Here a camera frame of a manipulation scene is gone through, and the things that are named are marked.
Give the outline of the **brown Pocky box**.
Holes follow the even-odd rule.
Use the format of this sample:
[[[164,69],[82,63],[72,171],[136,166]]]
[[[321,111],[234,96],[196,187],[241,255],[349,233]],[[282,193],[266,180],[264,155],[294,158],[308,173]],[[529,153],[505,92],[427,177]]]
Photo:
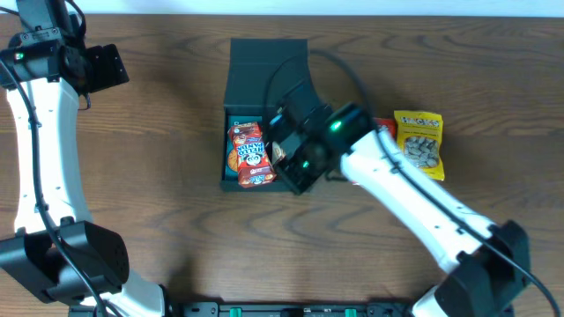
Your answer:
[[[286,153],[283,148],[276,142],[271,144],[271,154],[272,160],[271,163],[273,166],[277,165],[282,159],[286,157]]]

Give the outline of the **red Hello Panda box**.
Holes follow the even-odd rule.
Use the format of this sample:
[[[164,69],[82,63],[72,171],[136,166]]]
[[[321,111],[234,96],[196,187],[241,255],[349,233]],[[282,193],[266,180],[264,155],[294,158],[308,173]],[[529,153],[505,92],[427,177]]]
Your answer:
[[[229,130],[235,154],[238,183],[253,188],[272,183],[274,173],[257,122],[236,124]]]

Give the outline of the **teal cookies box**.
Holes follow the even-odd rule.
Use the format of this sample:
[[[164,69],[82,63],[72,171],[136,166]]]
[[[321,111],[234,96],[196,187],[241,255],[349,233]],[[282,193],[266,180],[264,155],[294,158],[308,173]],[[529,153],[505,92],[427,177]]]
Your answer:
[[[226,181],[237,181],[237,163],[236,163],[236,152],[234,151],[232,138],[229,136],[229,130],[234,125],[240,125],[249,122],[262,121],[261,116],[248,116],[248,115],[229,115],[226,122],[226,163],[224,168],[224,179]]]

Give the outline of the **red Hacks candy bag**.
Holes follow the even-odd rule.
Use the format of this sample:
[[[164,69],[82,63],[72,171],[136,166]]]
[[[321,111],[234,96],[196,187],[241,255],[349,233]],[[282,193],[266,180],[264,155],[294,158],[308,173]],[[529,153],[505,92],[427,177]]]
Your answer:
[[[397,170],[396,124],[392,119],[375,118],[376,128],[351,146],[340,160],[341,172],[352,184],[364,186],[368,180],[383,181]]]

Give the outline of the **black gift box with lid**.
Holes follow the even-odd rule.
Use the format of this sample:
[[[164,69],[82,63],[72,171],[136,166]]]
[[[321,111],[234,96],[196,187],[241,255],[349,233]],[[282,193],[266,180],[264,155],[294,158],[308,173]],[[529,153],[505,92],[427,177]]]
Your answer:
[[[224,97],[223,167],[220,188],[244,192],[237,181],[224,179],[226,122],[229,115],[261,116],[268,90],[269,114],[276,102],[302,79],[310,79],[308,41],[305,39],[231,39],[230,63]]]

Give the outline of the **yellow Hacks candy bag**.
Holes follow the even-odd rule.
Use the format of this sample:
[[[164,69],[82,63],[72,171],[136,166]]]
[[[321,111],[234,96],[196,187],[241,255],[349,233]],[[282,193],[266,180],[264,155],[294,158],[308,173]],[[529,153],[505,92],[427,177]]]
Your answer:
[[[440,155],[443,119],[440,114],[397,110],[397,146],[407,159],[428,177],[436,181],[445,179]]]

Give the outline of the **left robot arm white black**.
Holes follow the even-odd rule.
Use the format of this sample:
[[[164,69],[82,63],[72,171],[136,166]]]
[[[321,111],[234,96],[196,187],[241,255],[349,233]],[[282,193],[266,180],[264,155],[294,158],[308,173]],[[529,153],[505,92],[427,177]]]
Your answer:
[[[39,301],[97,316],[165,316],[163,288],[130,268],[122,237],[88,210],[78,163],[79,100],[128,81],[114,45],[23,33],[1,53],[17,130],[19,206],[1,266]]]

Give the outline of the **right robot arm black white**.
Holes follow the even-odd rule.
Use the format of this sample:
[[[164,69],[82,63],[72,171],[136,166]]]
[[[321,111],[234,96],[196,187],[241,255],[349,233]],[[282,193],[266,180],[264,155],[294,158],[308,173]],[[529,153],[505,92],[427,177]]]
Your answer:
[[[412,304],[412,316],[501,316],[530,284],[524,229],[497,225],[429,179],[364,107],[332,110],[298,83],[268,114],[266,135],[286,153],[275,170],[291,191],[300,195],[340,170],[386,206],[446,274]]]

